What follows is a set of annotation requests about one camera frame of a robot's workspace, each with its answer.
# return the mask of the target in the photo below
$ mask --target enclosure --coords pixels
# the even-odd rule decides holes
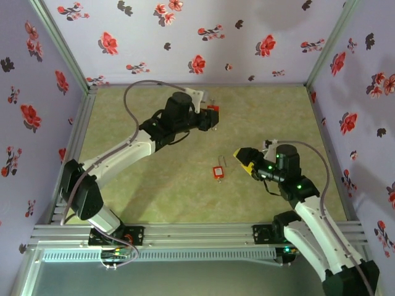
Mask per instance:
[[[307,142],[324,154],[326,207],[379,266],[378,293],[391,295],[393,13],[390,0],[4,3],[0,295],[105,295],[130,285],[143,295],[323,295],[302,256],[290,267],[260,264],[273,249],[259,253],[247,235],[290,210],[233,156],[242,147],[262,150],[267,139]],[[59,181],[67,161],[83,163],[133,134],[123,94],[139,80],[205,90],[202,108],[219,106],[220,121],[139,160],[101,190],[124,223],[147,229],[142,257],[111,272],[88,247],[86,221],[60,226]],[[136,86],[127,104],[143,122],[175,91]],[[322,162],[297,149],[302,173],[321,191]],[[218,159],[221,182],[212,171]],[[161,259],[170,253],[179,257]]]

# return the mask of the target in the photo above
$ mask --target red tag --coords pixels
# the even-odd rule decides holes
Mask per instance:
[[[219,112],[220,111],[220,106],[216,106],[216,105],[208,105],[207,109],[212,109],[214,111]]]
[[[212,168],[212,171],[214,172],[215,179],[220,179],[224,177],[222,166],[215,166]]]

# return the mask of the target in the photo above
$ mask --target textured floor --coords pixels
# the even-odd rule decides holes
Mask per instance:
[[[265,139],[297,139],[324,153],[306,89],[274,87],[203,88],[220,106],[217,131],[193,130],[183,142],[165,147],[124,170],[102,189],[105,203],[126,223],[209,223],[271,221],[290,210],[281,197],[266,193],[232,156],[241,147],[261,149]],[[140,121],[165,106],[168,88],[132,89],[128,102]],[[123,89],[101,89],[96,97],[80,161],[97,156],[134,131],[122,103]],[[298,147],[302,173],[321,191],[325,170],[320,159]],[[212,167],[227,162],[218,183]],[[326,206],[345,220],[333,182]],[[270,184],[277,191],[276,184]]]

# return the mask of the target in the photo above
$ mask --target floral wallpaper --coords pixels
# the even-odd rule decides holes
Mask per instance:
[[[90,85],[97,77],[103,84],[304,83],[344,5],[344,0],[43,2]]]
[[[343,193],[367,234],[385,295],[395,290],[394,14],[392,0],[360,1],[311,89],[338,159]]]
[[[52,199],[82,98],[29,2],[0,18],[0,295],[10,295],[31,231]]]

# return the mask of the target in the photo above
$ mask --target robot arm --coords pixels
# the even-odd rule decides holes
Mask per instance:
[[[276,140],[265,141],[265,148],[265,154],[241,148],[234,156],[255,180],[278,183],[281,196],[292,206],[294,211],[274,217],[273,232],[290,241],[306,257],[320,276],[327,296],[368,295],[358,267],[374,291],[379,275],[377,265],[362,259],[325,207],[324,215],[321,213],[319,191],[301,174],[296,148],[279,145]]]
[[[218,112],[201,109],[203,92],[186,89],[175,92],[166,103],[165,109],[158,110],[150,119],[139,126],[137,137],[128,137],[102,155],[79,164],[70,160],[64,166],[60,181],[60,194],[66,201],[80,176],[100,158],[109,153],[110,157],[95,165],[80,183],[71,208],[81,220],[88,220],[106,234],[122,237],[123,223],[104,205],[100,189],[112,178],[139,159],[157,152],[161,148],[175,144],[175,136],[192,129],[208,131],[219,121]]]

